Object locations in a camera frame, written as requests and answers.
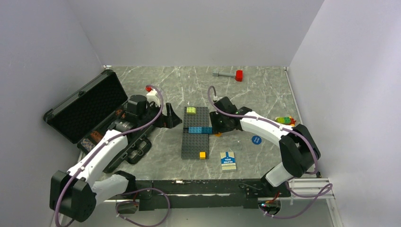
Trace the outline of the blue small blind button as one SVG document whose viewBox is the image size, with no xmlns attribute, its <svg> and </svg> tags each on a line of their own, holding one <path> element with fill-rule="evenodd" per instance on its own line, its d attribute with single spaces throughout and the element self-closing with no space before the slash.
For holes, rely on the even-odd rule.
<svg viewBox="0 0 401 227">
<path fill-rule="evenodd" d="M 259 145 L 262 142 L 262 138 L 260 136 L 254 135 L 252 137 L 252 143 L 255 145 Z"/>
</svg>

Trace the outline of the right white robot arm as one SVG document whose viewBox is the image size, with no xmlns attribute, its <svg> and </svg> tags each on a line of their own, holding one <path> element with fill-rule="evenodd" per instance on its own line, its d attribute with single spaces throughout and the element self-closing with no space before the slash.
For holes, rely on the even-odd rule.
<svg viewBox="0 0 401 227">
<path fill-rule="evenodd" d="M 248 107 L 237 108 L 226 96 L 213 98 L 211 103 L 215 108 L 209 114 L 214 133 L 250 132 L 279 147 L 281 162 L 261 179 L 261 191 L 266 196 L 277 193 L 285 181 L 306 174 L 321 156 L 309 130 L 302 124 L 292 127 L 274 122 Z"/>
</svg>

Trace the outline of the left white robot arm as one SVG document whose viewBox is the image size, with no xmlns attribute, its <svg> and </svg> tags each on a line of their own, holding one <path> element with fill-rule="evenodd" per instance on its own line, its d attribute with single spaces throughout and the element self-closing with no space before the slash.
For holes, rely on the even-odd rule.
<svg viewBox="0 0 401 227">
<path fill-rule="evenodd" d="M 115 195 L 128 199 L 140 191 L 136 177 L 124 171 L 117 171 L 103 181 L 97 178 L 114 161 L 128 157 L 129 150 L 141 143 L 142 133 L 148 129 L 171 129 L 182 123 L 171 104 L 162 101 L 161 97 L 150 102 L 145 96 L 131 96 L 98 144 L 67 172 L 53 175 L 50 207 L 55 211 L 57 226 L 60 213 L 72 221 L 83 222 L 105 200 Z"/>
</svg>

